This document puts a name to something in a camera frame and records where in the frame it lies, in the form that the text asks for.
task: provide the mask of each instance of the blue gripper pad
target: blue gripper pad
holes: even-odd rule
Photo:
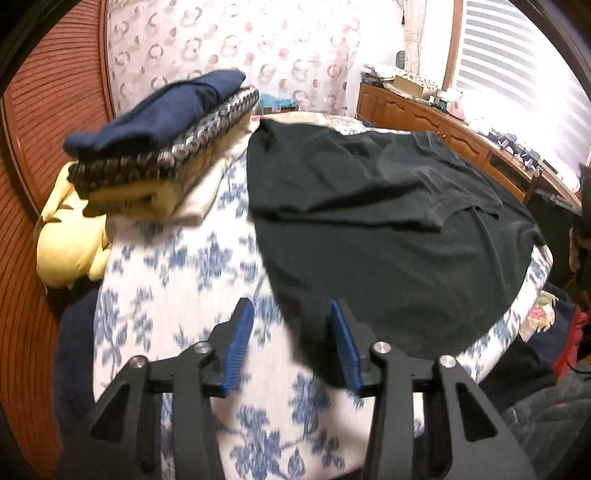
[[[345,317],[352,318],[349,308],[346,305],[342,306],[337,300],[333,300],[330,308],[330,322],[335,334],[345,384],[355,395],[359,395],[363,387],[361,359]]]
[[[251,338],[255,310],[249,299],[238,301],[234,313],[228,323],[234,323],[234,336],[226,352],[221,389],[224,396],[234,390],[240,382],[242,363],[246,355],[248,341]]]

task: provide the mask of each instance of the wooden wall panel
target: wooden wall panel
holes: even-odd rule
[[[35,271],[33,223],[0,154],[0,402],[31,466],[49,476],[59,454],[51,414],[58,324]]]
[[[33,227],[69,160],[64,136],[113,118],[105,12],[106,0],[82,0],[41,40],[2,98],[0,402],[25,458],[45,477],[60,451],[51,410],[59,324],[35,271]]]
[[[4,95],[11,147],[38,210],[69,160],[64,137],[113,118],[105,11],[105,0],[82,0],[41,40]]]

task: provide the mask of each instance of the floral bedspread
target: floral bedspread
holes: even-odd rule
[[[351,134],[353,119],[325,116]],[[374,401],[329,388],[296,360],[290,331],[275,303],[255,229],[248,219],[246,154],[226,173],[199,227],[118,225],[95,315],[94,392],[98,398],[134,355],[178,355],[226,321],[249,297],[255,325],[237,391],[213,401],[217,439],[228,480],[324,480],[358,469],[368,443]],[[511,308],[490,332],[457,356],[482,380],[515,339],[551,266],[534,248]],[[414,396],[415,434],[423,429],[421,395]],[[171,395],[164,396],[163,478],[174,478]]]

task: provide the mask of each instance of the patterned curtain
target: patterned curtain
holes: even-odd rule
[[[404,40],[406,42],[404,70],[409,73],[419,74],[426,11],[427,0],[404,0]]]
[[[237,68],[304,111],[344,115],[358,46],[355,0],[111,0],[116,113],[173,80]]]

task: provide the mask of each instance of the window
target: window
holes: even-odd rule
[[[514,133],[565,180],[589,162],[591,103],[550,41],[508,0],[464,0],[453,86],[469,116]]]

